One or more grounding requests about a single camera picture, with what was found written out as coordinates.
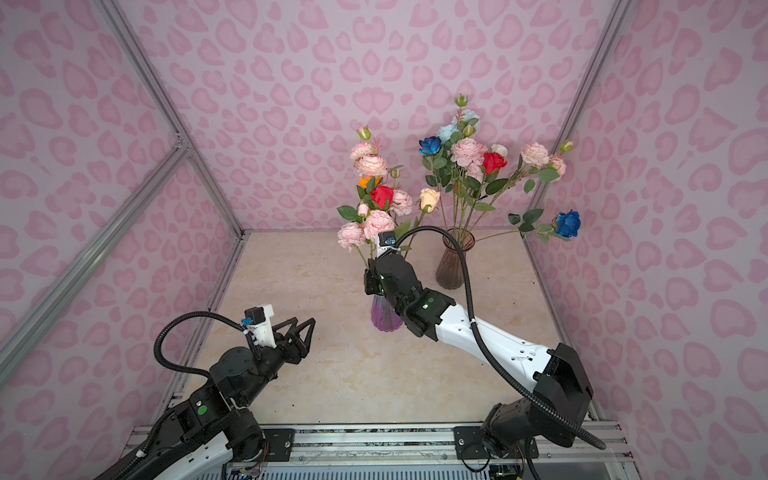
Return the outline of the blue purple glass vase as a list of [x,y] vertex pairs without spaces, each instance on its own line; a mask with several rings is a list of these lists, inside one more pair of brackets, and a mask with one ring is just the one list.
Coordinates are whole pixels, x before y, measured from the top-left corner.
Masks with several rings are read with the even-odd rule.
[[396,314],[388,301],[380,295],[372,297],[370,318],[373,326],[382,332],[394,332],[403,325],[403,320]]

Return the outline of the maroon grey glass vase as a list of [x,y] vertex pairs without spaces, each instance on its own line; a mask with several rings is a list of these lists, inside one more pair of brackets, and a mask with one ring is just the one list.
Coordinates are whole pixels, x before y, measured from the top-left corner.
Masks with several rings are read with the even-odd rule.
[[[451,228],[448,232],[452,238],[460,243],[464,254],[467,254],[475,246],[475,237],[468,230]],[[444,237],[442,241],[445,250],[437,266],[435,278],[443,289],[455,290],[464,284],[459,254],[451,240]]]

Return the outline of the pale pink peony stem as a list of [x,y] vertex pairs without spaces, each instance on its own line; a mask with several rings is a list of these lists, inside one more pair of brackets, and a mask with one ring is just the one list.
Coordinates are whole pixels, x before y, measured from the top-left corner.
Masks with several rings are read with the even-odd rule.
[[402,168],[402,165],[397,165],[390,170],[391,187],[393,189],[393,199],[390,211],[399,216],[409,215],[413,211],[413,199],[401,188],[399,183]]

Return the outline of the orange rose stem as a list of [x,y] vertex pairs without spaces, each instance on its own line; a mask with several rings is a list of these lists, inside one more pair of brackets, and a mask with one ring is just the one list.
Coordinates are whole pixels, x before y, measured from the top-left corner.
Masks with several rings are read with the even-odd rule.
[[360,199],[370,195],[381,183],[381,176],[362,177],[357,183],[357,193]]

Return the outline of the large pink peony stem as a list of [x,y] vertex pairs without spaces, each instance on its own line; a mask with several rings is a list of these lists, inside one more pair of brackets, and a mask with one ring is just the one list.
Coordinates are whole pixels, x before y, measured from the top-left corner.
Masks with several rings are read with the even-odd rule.
[[486,153],[487,147],[472,138],[462,139],[451,147],[453,235],[461,244],[468,235],[469,222],[481,197]]

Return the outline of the single red rose stem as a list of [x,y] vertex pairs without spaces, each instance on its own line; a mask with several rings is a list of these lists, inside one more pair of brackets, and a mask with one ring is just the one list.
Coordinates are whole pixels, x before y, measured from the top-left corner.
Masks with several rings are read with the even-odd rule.
[[503,176],[508,161],[499,151],[488,150],[475,156],[464,167],[460,190],[461,229],[470,233],[479,219],[494,209],[494,202],[509,182]]

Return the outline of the white rose stem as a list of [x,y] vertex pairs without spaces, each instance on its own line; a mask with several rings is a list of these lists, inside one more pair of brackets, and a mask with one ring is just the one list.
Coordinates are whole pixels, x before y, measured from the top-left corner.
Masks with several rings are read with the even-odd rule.
[[490,152],[500,155],[503,158],[508,156],[508,149],[501,144],[493,144],[490,147]]

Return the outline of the light blue rose stem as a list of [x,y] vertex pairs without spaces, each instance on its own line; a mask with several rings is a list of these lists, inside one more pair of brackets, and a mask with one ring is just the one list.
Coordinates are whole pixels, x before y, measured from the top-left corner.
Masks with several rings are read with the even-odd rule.
[[456,142],[455,136],[461,134],[463,137],[472,136],[480,122],[480,116],[468,108],[469,97],[459,93],[454,98],[456,113],[450,122],[437,131],[437,137],[442,143]]

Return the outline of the dark blue rose stem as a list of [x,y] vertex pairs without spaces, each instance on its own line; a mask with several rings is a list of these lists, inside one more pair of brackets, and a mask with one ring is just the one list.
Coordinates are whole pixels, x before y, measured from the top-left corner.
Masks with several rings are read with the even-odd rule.
[[483,237],[483,240],[516,233],[521,238],[535,237],[542,244],[551,239],[569,242],[578,237],[581,229],[581,217],[577,211],[559,212],[551,220],[544,220],[544,210],[541,208],[530,209],[522,214],[510,213],[507,220],[511,229],[498,234]]

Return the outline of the pink spray rose stem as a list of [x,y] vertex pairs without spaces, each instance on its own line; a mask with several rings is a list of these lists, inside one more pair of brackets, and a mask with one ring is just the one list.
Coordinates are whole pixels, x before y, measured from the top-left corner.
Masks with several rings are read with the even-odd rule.
[[351,149],[349,158],[361,178],[386,177],[389,173],[387,160],[381,154],[380,142],[368,126],[356,130],[359,142]]

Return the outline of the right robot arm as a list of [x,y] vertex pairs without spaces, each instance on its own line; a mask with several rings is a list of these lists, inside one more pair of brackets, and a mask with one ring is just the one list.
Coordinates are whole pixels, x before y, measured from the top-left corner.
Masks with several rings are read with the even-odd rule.
[[581,440],[604,450],[604,440],[583,425],[594,391],[576,351],[534,344],[470,316],[453,298],[425,288],[398,253],[368,263],[365,291],[383,297],[417,337],[463,350],[488,363],[520,396],[494,405],[481,426],[481,442],[497,458],[532,437],[570,448]]

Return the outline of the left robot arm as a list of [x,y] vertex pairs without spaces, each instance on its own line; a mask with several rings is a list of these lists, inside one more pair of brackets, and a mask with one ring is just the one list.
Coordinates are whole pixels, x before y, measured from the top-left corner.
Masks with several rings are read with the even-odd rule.
[[210,369],[202,370],[178,365],[162,352],[170,330],[196,315],[191,312],[174,319],[158,335],[153,352],[164,368],[201,375],[205,383],[186,400],[167,408],[145,439],[100,479],[193,479],[213,465],[266,459],[266,436],[250,406],[284,365],[297,365],[308,356],[316,320],[291,318],[269,327],[273,342],[268,344],[257,341],[255,322],[237,324],[202,312],[202,317],[238,330],[247,342],[227,350]]

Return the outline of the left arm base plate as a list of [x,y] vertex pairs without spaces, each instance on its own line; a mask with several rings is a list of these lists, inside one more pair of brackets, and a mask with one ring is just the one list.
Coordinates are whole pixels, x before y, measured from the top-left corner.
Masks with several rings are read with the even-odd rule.
[[290,460],[296,430],[293,428],[264,428],[260,462],[284,463]]

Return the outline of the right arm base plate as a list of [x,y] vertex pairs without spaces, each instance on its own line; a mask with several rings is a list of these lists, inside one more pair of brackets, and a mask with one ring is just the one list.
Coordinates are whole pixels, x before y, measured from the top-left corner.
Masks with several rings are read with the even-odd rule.
[[496,458],[486,431],[481,426],[455,426],[452,429],[456,458],[459,460],[492,460]]

